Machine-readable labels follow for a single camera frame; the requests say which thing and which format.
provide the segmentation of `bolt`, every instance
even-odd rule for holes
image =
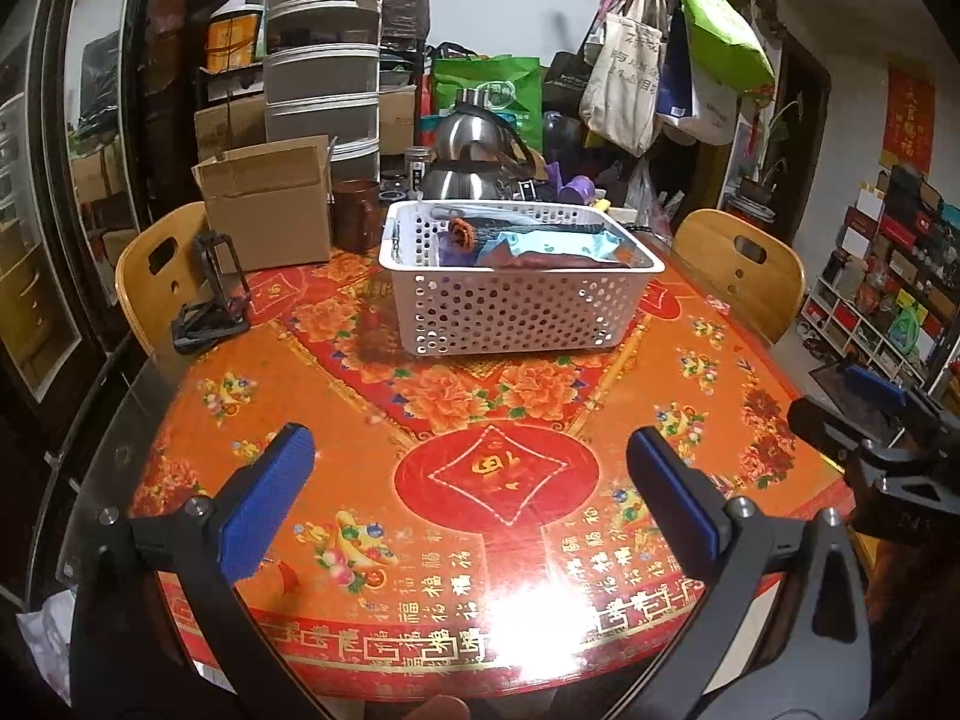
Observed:
[[[749,519],[757,513],[757,505],[750,498],[731,498],[727,503],[727,514],[737,519]]]
[[[826,519],[832,528],[843,524],[843,517],[840,517],[840,512],[837,512],[837,509],[834,509],[834,507],[823,509],[822,512],[820,512],[820,517]]]
[[[120,512],[117,511],[117,507],[110,506],[107,509],[102,509],[102,511],[97,514],[97,520],[101,525],[112,525],[114,522],[120,519]]]
[[[205,495],[195,495],[184,504],[184,510],[191,517],[203,517],[204,514],[210,511],[210,505],[212,503],[213,501]]]

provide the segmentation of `floor mat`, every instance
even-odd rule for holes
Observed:
[[[839,364],[824,365],[810,375],[843,416],[885,445],[894,440],[899,425],[891,425],[876,406],[847,389]]]

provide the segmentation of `table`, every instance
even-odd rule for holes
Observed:
[[[669,642],[685,578],[627,476],[653,424],[724,495],[767,514],[850,507],[787,428],[796,396],[762,343],[675,258],[618,348],[415,359],[373,256],[251,276],[250,332],[145,367],[83,485],[62,571],[89,565],[107,503],[160,514],[216,490],[287,421],[312,477],[238,589],[325,696],[504,696],[618,669]],[[173,578],[190,652],[213,663]]]

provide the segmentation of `perforated basket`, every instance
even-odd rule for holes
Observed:
[[[549,223],[603,224],[632,247],[630,269],[495,271],[440,268],[431,205],[496,207]],[[623,338],[647,284],[664,263],[606,214],[576,205],[480,201],[394,203],[380,264],[392,273],[400,336],[411,354],[502,354],[603,349]]]

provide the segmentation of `lime green bag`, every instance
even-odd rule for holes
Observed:
[[[690,56],[714,79],[739,93],[773,86],[774,71],[757,35],[727,0],[681,1]]]
[[[539,57],[494,56],[483,59],[436,59],[433,63],[433,100],[439,113],[456,103],[458,89],[486,89],[494,113],[510,112],[517,117],[517,133],[530,148],[544,149]]]

